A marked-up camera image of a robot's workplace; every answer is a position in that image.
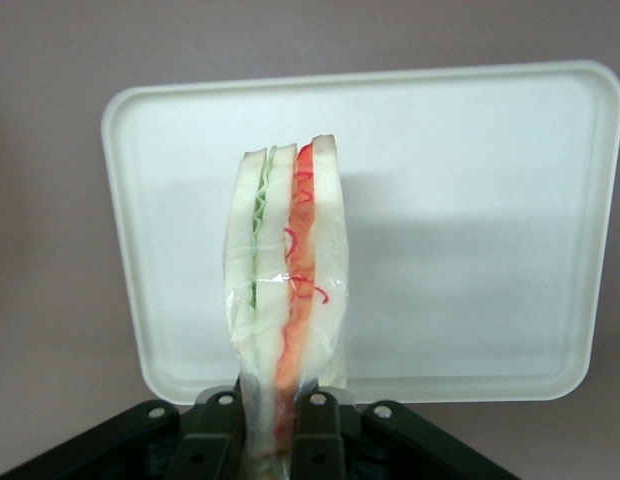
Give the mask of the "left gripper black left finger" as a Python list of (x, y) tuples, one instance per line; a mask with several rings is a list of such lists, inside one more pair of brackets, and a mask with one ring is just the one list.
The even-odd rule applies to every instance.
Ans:
[(182, 415), (173, 479), (239, 479), (245, 415), (238, 386), (204, 390)]

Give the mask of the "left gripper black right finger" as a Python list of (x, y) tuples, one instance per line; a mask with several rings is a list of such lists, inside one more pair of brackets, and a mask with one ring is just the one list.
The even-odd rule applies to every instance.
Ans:
[(292, 442), (291, 479), (346, 479), (339, 403), (328, 391), (299, 399)]

